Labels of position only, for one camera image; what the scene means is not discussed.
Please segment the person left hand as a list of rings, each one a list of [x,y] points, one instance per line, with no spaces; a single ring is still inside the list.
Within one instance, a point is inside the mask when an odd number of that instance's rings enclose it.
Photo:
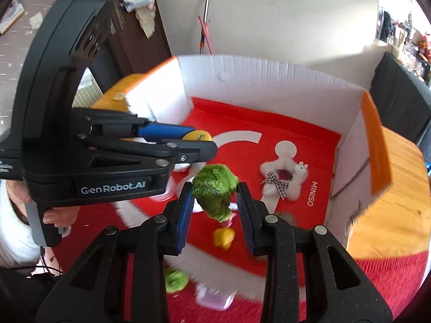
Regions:
[[[23,182],[6,180],[6,190],[15,212],[27,222],[26,204],[32,201],[27,187]],[[79,211],[80,206],[49,209],[44,213],[42,221],[56,227],[68,227],[75,223]]]

